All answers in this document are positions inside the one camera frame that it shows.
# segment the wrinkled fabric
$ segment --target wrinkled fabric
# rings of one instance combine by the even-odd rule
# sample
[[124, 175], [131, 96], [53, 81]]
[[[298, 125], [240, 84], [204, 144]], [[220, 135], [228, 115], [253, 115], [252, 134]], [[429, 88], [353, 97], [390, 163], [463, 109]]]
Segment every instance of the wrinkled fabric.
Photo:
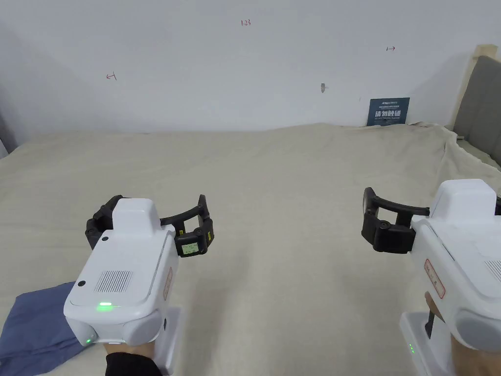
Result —
[[74, 282], [16, 298], [0, 335], [0, 375], [46, 373], [81, 352], [63, 314]]
[[[424, 123], [39, 137], [0, 159], [0, 322], [20, 293], [78, 278], [85, 223], [112, 196], [167, 217], [204, 194], [214, 242], [180, 260], [169, 292], [186, 312], [176, 376], [411, 375], [398, 323], [427, 311], [425, 291], [409, 257], [361, 237], [362, 195], [430, 206], [440, 182], [464, 177], [501, 187]], [[93, 346], [51, 374], [101, 375], [105, 358]]]

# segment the blue cloth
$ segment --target blue cloth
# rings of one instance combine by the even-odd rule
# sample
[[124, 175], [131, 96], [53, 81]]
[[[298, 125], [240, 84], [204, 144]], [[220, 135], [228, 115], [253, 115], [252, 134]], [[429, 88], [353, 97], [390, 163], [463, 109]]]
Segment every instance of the blue cloth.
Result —
[[0, 336], [0, 375], [46, 373], [81, 352], [63, 314], [74, 282], [16, 298]]

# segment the blue sign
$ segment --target blue sign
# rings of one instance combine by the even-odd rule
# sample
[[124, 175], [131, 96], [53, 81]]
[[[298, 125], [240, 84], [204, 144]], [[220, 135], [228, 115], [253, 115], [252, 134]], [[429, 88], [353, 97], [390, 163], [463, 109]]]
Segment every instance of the blue sign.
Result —
[[367, 126], [405, 124], [410, 98], [371, 99]]

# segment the gray headboard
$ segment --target gray headboard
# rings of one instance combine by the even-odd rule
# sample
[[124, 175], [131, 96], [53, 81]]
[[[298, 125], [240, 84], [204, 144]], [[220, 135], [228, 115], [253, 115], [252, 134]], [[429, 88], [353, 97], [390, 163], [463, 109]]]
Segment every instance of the gray headboard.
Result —
[[454, 132], [501, 164], [501, 62], [487, 56], [478, 58]]

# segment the white wall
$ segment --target white wall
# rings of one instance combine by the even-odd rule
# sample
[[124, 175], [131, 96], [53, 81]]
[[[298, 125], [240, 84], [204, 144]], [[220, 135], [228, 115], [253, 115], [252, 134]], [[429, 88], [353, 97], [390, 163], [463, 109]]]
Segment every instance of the white wall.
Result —
[[75, 129], [365, 125], [371, 98], [402, 96], [408, 122], [446, 124], [475, 46], [501, 45], [499, 0], [0, 0], [0, 10], [0, 113], [17, 143]]

